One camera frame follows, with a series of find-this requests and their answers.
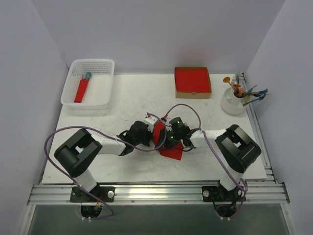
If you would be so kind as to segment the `red paper napkin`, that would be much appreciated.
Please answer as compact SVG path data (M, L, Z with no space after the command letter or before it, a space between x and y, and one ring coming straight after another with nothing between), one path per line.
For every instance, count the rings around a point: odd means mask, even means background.
M152 142L157 148L164 140L165 126L158 121L154 126ZM164 145L158 149L160 155L180 161L183 154L183 145L180 141L175 142L170 131L167 131L167 140Z

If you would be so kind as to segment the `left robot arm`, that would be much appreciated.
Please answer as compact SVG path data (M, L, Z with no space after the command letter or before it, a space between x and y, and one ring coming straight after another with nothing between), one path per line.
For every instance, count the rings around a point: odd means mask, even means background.
M135 121L129 130L117 135L116 139L92 135L81 128L57 148L55 159L68 175L82 187L81 195L87 201L94 201L99 195L97 182L89 171L89 166L99 154L125 156L140 144L149 146L154 125L147 121Z

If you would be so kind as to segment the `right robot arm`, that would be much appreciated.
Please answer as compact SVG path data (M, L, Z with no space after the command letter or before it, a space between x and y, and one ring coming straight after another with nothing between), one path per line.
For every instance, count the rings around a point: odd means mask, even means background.
M180 117L166 122L156 144L160 150L188 151L208 147L224 169L217 195L228 200L242 182L243 174L261 155L259 145L237 124L220 130L191 129Z

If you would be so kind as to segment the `rolled red napkin bundle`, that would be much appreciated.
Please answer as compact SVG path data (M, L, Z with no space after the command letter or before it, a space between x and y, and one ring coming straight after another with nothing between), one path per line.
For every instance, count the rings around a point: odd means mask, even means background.
M83 97L84 97L85 92L86 92L86 89L87 89L87 86L88 86L88 83L89 83L89 79L80 80L80 83L79 83L79 86L78 86L78 89L76 92L76 96L74 99L75 103L81 103L82 102Z

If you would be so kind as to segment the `cardboard box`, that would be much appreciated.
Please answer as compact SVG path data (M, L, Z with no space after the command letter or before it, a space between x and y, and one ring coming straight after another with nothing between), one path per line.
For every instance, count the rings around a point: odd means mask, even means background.
M211 97L211 94L212 94L212 92L211 93L184 93L184 92L181 93L181 92L178 92L175 88L176 98L209 99Z

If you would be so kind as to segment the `stack of red napkins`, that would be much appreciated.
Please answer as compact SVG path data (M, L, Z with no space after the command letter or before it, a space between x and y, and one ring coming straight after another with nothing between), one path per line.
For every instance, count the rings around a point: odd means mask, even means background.
M211 83L206 67L177 67L174 77L178 92L211 93Z

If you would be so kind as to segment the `white plastic perforated basket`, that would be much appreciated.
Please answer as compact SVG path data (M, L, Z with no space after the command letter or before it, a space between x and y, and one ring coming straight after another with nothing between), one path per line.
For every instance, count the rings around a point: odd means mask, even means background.
M115 63L111 59L78 59L72 62L61 95L61 104L80 110L105 108L111 96L114 66ZM87 72L91 72L92 77L82 102L75 103L80 80L85 80Z

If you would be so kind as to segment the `white utensil cup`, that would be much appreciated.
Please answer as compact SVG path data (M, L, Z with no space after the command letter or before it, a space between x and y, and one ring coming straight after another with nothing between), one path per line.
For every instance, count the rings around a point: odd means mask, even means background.
M243 101L243 98L238 98L234 95L232 88L228 88L221 98L220 105L226 113L237 116L246 110L246 107L243 106Z

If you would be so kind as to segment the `orange plastic spoon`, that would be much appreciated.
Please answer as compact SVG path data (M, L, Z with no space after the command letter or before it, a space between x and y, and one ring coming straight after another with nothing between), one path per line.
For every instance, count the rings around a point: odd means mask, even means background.
M227 83L232 89L234 89L234 86L231 84L231 82L230 82L230 77L225 77L224 79L223 79L223 82L224 83Z

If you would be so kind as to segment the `orange plastic fork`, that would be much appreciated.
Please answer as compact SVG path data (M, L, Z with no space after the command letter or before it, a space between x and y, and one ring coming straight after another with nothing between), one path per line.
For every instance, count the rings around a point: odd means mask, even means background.
M240 84L233 84L233 89L236 96L240 96L246 91L246 89L244 87L241 87Z

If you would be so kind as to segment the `teal spoon in basket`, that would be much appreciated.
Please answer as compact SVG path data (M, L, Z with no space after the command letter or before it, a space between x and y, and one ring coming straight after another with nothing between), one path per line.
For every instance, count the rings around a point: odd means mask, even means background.
M91 72L87 72L84 76L85 79L90 79L92 77Z

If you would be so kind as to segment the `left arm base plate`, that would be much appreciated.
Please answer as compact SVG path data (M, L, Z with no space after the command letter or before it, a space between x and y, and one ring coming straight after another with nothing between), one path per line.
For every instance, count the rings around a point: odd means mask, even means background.
M113 202L115 195L115 187L112 186L96 186L90 193L104 202ZM97 202L98 199L85 193L79 187L73 187L70 195L70 202L72 203L85 203Z

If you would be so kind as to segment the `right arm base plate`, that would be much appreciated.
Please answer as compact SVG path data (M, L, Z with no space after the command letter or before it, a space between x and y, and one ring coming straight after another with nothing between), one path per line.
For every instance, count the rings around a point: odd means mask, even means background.
M204 202L233 202L243 198L243 192L234 188L230 191L223 186L202 186L202 199Z

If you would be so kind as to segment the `aluminium mounting rail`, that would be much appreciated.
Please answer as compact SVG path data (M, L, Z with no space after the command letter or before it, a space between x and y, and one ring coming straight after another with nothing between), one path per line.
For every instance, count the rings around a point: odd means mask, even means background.
M200 184L178 185L115 185L114 201L117 205L199 205L204 204ZM94 202L70 202L71 185L35 185L28 205L94 205ZM283 184L250 182L246 194L247 204L283 204L289 202Z

